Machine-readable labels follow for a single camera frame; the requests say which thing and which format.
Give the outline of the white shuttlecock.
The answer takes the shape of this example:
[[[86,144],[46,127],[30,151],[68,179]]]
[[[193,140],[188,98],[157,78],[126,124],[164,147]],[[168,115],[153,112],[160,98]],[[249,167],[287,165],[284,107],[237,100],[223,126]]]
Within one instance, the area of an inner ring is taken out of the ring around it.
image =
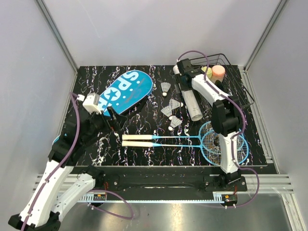
[[[171,87],[171,84],[168,83],[168,82],[162,82],[162,83],[161,83],[162,95],[163,95],[164,97],[167,96],[167,93],[168,93],[170,87]]]
[[[169,106],[171,107],[172,110],[175,110],[177,108],[183,107],[184,104],[182,102],[177,101],[177,100],[170,99],[169,100]]]
[[[168,127],[168,130],[172,131],[175,127],[179,126],[182,124],[182,121],[177,118],[177,117],[172,117],[171,121],[170,121],[170,125]]]
[[[173,118],[172,107],[170,105],[161,109],[161,113],[168,117],[169,120]]]

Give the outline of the white shuttlecock tube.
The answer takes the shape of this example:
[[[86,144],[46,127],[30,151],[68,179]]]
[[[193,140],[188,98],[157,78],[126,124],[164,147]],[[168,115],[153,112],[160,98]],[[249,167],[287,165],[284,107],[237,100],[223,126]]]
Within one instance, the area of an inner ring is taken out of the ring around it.
[[[173,66],[173,72],[174,74],[179,74],[179,70],[177,65]],[[182,93],[182,100],[185,103],[190,119],[192,121],[199,121],[203,118],[202,112],[200,110],[198,101],[195,97],[195,94],[193,92],[193,89],[181,89]]]

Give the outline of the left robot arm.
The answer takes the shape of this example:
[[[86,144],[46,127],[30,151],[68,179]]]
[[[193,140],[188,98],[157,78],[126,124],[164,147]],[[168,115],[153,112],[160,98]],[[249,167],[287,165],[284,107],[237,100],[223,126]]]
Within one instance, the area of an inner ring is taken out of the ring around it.
[[[127,121],[108,106],[103,112],[81,118],[76,100],[72,101],[76,119],[67,121],[58,140],[53,143],[48,161],[35,192],[25,208],[9,218],[8,224],[19,231],[57,231],[70,209],[91,191],[108,188],[105,172],[93,165],[81,171],[77,181],[61,196],[61,186],[72,172],[86,148],[97,141],[102,131],[119,131]]]

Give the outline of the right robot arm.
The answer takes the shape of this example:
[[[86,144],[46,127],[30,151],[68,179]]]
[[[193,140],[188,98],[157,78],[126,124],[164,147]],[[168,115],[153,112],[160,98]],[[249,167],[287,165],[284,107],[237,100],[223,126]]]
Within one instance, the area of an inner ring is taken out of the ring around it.
[[[206,71],[193,67],[190,59],[178,60],[173,67],[173,78],[192,121],[203,117],[195,92],[212,106],[211,125],[219,137],[220,168],[223,171],[218,184],[222,190],[229,191],[241,178],[236,145],[237,137],[245,128],[241,124],[244,114],[239,106],[239,98],[229,95],[223,88],[224,67],[215,65],[211,69],[212,76],[208,77]]]

